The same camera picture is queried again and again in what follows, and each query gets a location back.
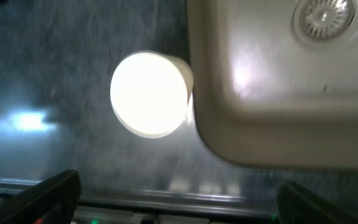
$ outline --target metal sink basin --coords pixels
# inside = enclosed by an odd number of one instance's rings
[[[358,169],[358,0],[189,0],[198,132],[246,166]]]

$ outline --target sink drain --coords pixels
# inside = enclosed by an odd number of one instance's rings
[[[351,0],[309,0],[301,12],[300,24],[307,36],[330,39],[349,27],[354,12]]]

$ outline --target countertop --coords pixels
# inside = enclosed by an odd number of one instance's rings
[[[84,200],[269,216],[277,189],[291,179],[358,211],[358,172],[221,160],[198,136],[192,101],[171,135],[130,133],[112,111],[109,87],[118,63],[138,50],[189,61],[185,0],[0,5],[0,180],[77,169]]]

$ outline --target white cup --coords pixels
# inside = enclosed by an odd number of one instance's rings
[[[179,127],[193,89],[193,73],[180,58],[135,52],[116,68],[110,99],[118,120],[145,138],[160,138]]]

